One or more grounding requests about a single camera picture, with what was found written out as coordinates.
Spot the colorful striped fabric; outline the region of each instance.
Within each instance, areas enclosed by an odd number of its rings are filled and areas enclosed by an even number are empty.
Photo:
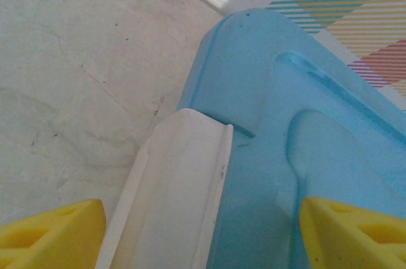
[[[398,97],[406,98],[406,0],[204,1],[224,14],[254,7],[284,14],[406,110]]]
[[[374,87],[406,79],[406,0],[274,0],[269,8],[309,34],[330,32],[360,58],[348,66]]]

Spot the light blue plastic board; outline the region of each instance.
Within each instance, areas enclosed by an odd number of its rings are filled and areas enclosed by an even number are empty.
[[[209,31],[183,107],[235,127],[208,268],[309,268],[307,195],[406,218],[403,112],[278,13]]]

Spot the yellow plastic piece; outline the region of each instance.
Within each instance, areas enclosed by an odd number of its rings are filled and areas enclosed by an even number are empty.
[[[0,226],[0,269],[94,268],[105,228],[97,199]]]
[[[406,269],[406,220],[305,198],[299,225],[313,269]]]

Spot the teal stripe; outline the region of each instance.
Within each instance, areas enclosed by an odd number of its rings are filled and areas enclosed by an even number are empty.
[[[311,11],[311,12],[306,12],[306,11],[292,11],[292,12],[280,12],[281,14],[285,15],[299,15],[299,14],[305,14],[308,15],[309,13],[311,14],[317,14],[317,13],[350,13],[353,10],[329,10],[329,11]]]
[[[283,7],[267,7],[267,9],[271,10],[287,10],[287,9],[320,9],[320,8],[338,8],[338,7],[359,7],[360,4],[332,4],[332,5],[325,5],[325,6],[283,6]]]
[[[364,1],[364,0],[308,0],[308,1],[273,1],[271,4],[330,3],[333,1]]]
[[[304,27],[301,27],[302,29],[324,29],[324,27],[314,27],[314,26],[304,26]]]
[[[342,18],[342,16],[287,16],[287,18],[290,18],[291,20],[307,20],[307,19],[336,19],[336,18]]]
[[[310,24],[317,23],[317,22],[298,22],[298,20],[295,20],[294,22],[297,23],[298,25],[308,25],[309,23],[310,23]]]

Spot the white floor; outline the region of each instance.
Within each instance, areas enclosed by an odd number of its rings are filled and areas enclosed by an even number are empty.
[[[0,224],[88,198],[109,220],[220,19],[198,0],[0,0]]]

